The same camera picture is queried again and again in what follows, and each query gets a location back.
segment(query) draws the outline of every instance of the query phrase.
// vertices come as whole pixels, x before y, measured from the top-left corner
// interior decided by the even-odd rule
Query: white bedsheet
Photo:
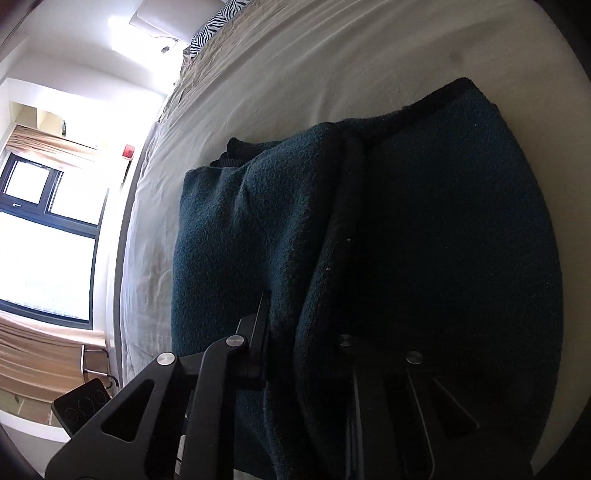
[[[556,230],[564,352],[534,469],[591,393],[591,84],[532,0],[254,0],[205,46],[165,109],[139,178],[121,292],[124,382],[170,349],[184,174],[230,137],[275,140],[411,104],[467,76],[499,106]]]

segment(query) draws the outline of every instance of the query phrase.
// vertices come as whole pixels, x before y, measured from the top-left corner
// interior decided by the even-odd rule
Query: folded blanket
[[[205,350],[271,291],[269,376],[239,396],[235,468],[342,478],[346,380],[335,336],[449,356],[509,412],[531,454],[562,340],[553,229],[497,108],[459,79],[399,112],[236,139],[187,173],[173,348]]]

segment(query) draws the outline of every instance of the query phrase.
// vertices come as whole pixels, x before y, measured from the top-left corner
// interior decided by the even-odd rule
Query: zebra print pillow
[[[218,30],[228,22],[228,20],[247,6],[250,1],[251,0],[228,0],[228,3],[224,5],[218,13],[207,20],[191,40],[189,50],[191,58],[195,58],[206,42],[212,38]]]

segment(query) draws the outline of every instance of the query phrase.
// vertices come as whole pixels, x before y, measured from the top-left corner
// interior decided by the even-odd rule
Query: window frame
[[[47,180],[43,187],[43,192],[41,193],[41,198],[39,199],[38,204],[19,199],[5,193],[5,189],[10,182],[12,173],[14,172],[14,168],[18,162],[29,163],[49,170],[49,175],[47,176]],[[90,269],[89,320],[81,320],[75,319],[73,317],[57,315],[54,313],[46,313],[42,312],[41,310],[35,310],[19,304],[11,303],[10,301],[3,299],[0,299],[0,310],[34,320],[40,320],[46,323],[53,323],[55,325],[92,330],[92,301],[95,285],[96,252],[98,250],[100,226],[105,214],[109,190],[107,189],[106,191],[103,206],[100,211],[99,222],[97,225],[58,215],[51,212],[51,206],[53,204],[53,199],[55,198],[62,175],[63,172],[60,170],[47,167],[40,163],[19,157],[14,153],[10,153],[6,163],[2,168],[2,172],[0,173],[0,212],[8,213],[9,215],[14,215],[23,220],[28,220],[40,225],[56,228],[58,230],[73,233],[75,235],[85,236],[95,240],[95,247],[92,254],[92,266]]]

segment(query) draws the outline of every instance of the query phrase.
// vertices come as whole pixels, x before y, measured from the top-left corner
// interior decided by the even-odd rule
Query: beige roller blind
[[[82,345],[104,348],[103,332],[0,312],[0,388],[36,400],[55,400],[83,382]]]
[[[92,172],[108,183],[121,182],[129,163],[126,158],[114,157],[101,150],[21,125],[17,125],[12,132],[6,150],[57,170]]]

